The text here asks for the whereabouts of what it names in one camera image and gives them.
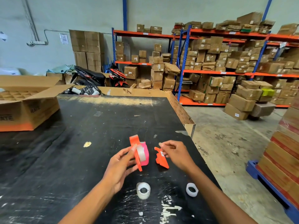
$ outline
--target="blue pallet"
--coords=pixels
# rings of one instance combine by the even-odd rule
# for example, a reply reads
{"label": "blue pallet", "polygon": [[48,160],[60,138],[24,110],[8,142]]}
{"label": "blue pallet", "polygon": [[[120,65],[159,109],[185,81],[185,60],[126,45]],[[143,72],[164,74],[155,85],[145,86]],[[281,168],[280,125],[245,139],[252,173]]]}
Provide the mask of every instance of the blue pallet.
{"label": "blue pallet", "polygon": [[299,224],[299,211],[298,209],[290,202],[286,197],[276,189],[274,185],[269,182],[262,173],[259,172],[258,169],[256,169],[256,164],[258,163],[257,160],[248,161],[246,171],[250,174],[251,177],[254,179],[258,179],[260,177],[266,184],[269,186],[273,192],[276,194],[279,199],[281,199],[285,205],[283,206],[284,212],[286,215],[294,222],[295,224]]}

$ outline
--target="left hand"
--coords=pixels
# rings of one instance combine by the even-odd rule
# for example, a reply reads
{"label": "left hand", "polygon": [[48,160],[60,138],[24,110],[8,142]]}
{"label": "left hand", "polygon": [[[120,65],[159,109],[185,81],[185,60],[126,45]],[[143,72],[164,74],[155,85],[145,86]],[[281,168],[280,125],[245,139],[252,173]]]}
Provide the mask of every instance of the left hand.
{"label": "left hand", "polygon": [[116,194],[122,188],[125,177],[138,169],[136,160],[131,160],[134,158],[136,148],[137,145],[124,148],[111,157],[103,179],[108,180],[112,184],[113,194]]}

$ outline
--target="black table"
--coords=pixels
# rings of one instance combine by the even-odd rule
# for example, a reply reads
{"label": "black table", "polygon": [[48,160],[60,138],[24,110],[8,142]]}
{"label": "black table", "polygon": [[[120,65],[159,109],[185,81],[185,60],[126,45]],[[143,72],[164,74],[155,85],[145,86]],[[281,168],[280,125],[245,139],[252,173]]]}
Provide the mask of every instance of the black table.
{"label": "black table", "polygon": [[[191,138],[176,132],[185,128],[167,98],[60,95],[59,103],[61,109],[34,131],[0,133],[0,223],[57,223],[135,134],[146,142],[150,162],[126,178],[96,223],[160,223],[162,204],[182,207],[170,210],[176,215],[169,223],[217,223],[200,194],[187,195],[185,173],[170,159],[168,170],[155,162],[159,142],[183,141],[219,187]],[[137,197],[138,182],[151,186],[147,200]]]}

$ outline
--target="hand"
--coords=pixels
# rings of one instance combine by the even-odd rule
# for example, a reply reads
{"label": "hand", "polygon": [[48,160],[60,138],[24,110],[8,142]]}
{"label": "hand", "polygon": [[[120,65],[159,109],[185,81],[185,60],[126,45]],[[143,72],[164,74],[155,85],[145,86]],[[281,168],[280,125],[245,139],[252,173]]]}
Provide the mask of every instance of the hand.
{"label": "hand", "polygon": [[190,167],[195,165],[191,156],[189,155],[186,146],[178,141],[166,141],[159,143],[163,154],[170,157],[171,161],[181,170],[187,172]]}
{"label": "hand", "polygon": [[106,179],[112,184],[113,194],[117,193],[122,188],[125,177],[138,169],[136,160],[131,160],[134,158],[136,148],[137,145],[124,148],[111,157],[103,179]]}

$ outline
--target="white tape core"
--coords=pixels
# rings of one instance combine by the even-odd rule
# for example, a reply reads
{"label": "white tape core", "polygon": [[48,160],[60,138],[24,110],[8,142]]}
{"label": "white tape core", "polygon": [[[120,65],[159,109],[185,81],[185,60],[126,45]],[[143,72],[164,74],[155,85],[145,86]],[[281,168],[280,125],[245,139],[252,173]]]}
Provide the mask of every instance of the white tape core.
{"label": "white tape core", "polygon": [[[146,193],[142,193],[140,192],[140,190],[142,188],[145,188],[147,189],[147,192]],[[137,196],[142,199],[142,200],[146,200],[147,198],[149,198],[150,196],[150,185],[147,184],[146,182],[139,182],[137,183],[136,185],[136,190],[137,190]]]}
{"label": "white tape core", "polygon": [[142,147],[142,145],[137,146],[137,152],[138,152],[138,155],[139,155],[140,162],[146,161],[144,148]]}
{"label": "white tape core", "polygon": [[[195,192],[191,192],[191,191],[189,190],[189,187],[194,188],[194,189],[195,189]],[[194,183],[191,183],[191,182],[190,182],[190,183],[187,184],[186,192],[187,192],[187,194],[188,194],[189,196],[196,197],[196,196],[197,196],[197,193],[198,193],[198,189],[196,188],[196,185],[195,185]]]}

